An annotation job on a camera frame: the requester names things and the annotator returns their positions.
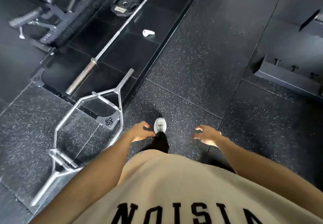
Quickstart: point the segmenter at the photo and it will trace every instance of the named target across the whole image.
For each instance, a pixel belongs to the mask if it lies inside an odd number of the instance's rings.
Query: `person's right arm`
[[[205,144],[218,147],[235,172],[323,219],[323,193],[285,166],[234,144],[214,128],[200,125],[203,131],[192,135]]]

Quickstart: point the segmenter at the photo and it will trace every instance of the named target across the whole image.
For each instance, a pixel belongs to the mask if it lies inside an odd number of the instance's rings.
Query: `white sneaker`
[[[166,128],[167,128],[167,125],[166,125],[166,121],[164,118],[158,118],[156,119],[155,121],[155,124],[154,124],[154,131],[155,131],[155,134],[157,134],[158,132],[162,131],[162,132],[166,132]]]

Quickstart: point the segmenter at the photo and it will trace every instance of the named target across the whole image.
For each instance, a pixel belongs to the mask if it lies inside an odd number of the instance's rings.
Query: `pant leg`
[[[144,147],[143,149],[141,149],[139,152],[149,150],[149,149],[155,149],[155,150],[159,150],[163,153],[168,153],[169,145],[168,145],[168,141],[167,141],[167,136],[165,135],[164,132],[161,132],[161,131],[158,132],[156,134],[155,139],[152,141],[152,143],[149,144],[148,146]]]

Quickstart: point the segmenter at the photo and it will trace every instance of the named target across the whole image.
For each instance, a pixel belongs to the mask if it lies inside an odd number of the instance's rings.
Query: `white t-shirt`
[[[272,191],[224,169],[147,150],[73,224],[323,224]]]

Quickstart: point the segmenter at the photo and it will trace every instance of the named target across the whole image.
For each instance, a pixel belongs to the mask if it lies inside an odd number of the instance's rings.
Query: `black rubber floor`
[[[8,27],[7,20],[33,7],[20,1],[0,0],[3,109],[29,84],[28,76],[43,56],[17,40],[17,31]],[[190,139],[196,125],[208,124],[323,190],[322,106],[255,77],[248,65],[266,54],[282,59],[285,67],[301,59],[321,60],[322,39],[297,31],[321,1],[197,0],[125,110],[125,129],[141,120],[153,124],[163,116],[171,153],[225,163],[216,148]],[[95,39],[91,31],[87,34]],[[74,47],[94,51],[84,42]],[[69,107],[50,92],[29,85],[0,115],[0,223],[29,222],[70,180],[61,179],[43,204],[30,206],[50,174],[46,149]],[[62,150],[80,163],[97,156],[110,138],[105,127],[81,112],[60,134]],[[133,143],[128,158],[147,143]]]

